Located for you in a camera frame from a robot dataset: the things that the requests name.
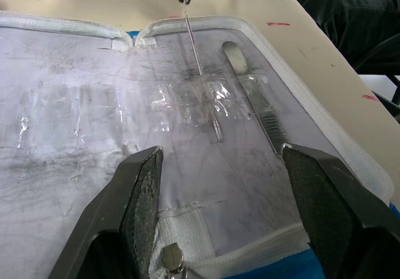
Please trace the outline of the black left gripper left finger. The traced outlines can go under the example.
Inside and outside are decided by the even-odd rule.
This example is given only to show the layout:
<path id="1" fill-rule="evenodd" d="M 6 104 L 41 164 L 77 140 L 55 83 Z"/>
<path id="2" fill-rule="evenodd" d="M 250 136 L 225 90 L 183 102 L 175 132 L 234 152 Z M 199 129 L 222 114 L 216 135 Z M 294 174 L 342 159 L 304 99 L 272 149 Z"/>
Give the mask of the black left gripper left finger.
<path id="1" fill-rule="evenodd" d="M 85 207 L 50 278 L 149 278 L 163 165 L 161 146 L 116 168 Z"/>

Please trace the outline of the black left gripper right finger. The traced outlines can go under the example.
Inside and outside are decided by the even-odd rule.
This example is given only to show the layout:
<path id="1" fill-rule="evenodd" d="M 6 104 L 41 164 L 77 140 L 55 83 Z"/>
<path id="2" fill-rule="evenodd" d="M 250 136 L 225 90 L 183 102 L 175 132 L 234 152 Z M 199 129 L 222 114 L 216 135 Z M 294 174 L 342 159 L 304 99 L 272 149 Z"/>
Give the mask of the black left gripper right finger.
<path id="1" fill-rule="evenodd" d="M 326 278 L 399 278 L 399 216 L 337 157 L 285 144 L 281 156 Z"/>

